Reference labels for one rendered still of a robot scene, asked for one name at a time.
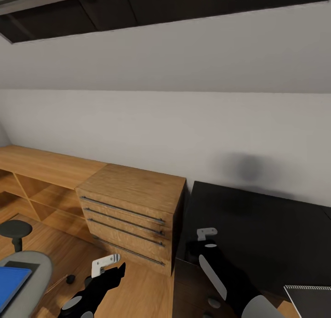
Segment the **folder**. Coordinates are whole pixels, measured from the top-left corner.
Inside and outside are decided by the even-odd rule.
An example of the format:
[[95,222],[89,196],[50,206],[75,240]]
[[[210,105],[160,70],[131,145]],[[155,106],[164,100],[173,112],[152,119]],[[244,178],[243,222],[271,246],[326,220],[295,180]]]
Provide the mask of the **folder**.
[[0,313],[31,273],[25,268],[0,267]]

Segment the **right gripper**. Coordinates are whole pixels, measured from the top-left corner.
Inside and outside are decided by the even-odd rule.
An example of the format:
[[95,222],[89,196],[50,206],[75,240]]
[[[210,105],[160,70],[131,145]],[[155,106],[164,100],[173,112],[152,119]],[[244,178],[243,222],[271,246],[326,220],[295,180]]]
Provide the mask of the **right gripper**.
[[191,256],[199,256],[199,248],[202,244],[207,243],[213,243],[215,244],[215,241],[213,239],[207,239],[204,241],[190,241],[186,243],[186,251],[190,251]]

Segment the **notebook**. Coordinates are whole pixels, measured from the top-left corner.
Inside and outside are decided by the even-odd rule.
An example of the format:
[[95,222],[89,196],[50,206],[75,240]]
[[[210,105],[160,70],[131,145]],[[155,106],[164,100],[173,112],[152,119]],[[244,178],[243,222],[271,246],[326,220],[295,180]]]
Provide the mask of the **notebook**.
[[331,318],[331,287],[284,286],[300,318]]

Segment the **swivel chair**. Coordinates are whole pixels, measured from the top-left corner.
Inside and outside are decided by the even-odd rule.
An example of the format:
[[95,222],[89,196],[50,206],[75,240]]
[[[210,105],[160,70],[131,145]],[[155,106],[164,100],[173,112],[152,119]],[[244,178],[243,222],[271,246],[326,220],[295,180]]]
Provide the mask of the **swivel chair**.
[[8,220],[0,224],[0,235],[12,238],[15,253],[0,261],[0,267],[30,269],[32,273],[12,297],[0,318],[31,318],[45,295],[51,292],[65,278],[72,284],[75,275],[64,275],[50,287],[54,264],[50,256],[35,250],[23,250],[22,238],[31,234],[32,225],[21,220]]

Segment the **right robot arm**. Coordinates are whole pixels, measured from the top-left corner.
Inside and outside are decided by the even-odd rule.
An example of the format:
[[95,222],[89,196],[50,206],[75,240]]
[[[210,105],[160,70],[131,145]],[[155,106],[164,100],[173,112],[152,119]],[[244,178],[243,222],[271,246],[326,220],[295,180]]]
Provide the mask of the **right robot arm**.
[[237,318],[285,318],[270,301],[250,282],[247,274],[225,259],[213,239],[214,227],[197,229],[198,241],[186,243],[191,256],[199,256],[202,270],[218,290],[223,300],[231,306]]

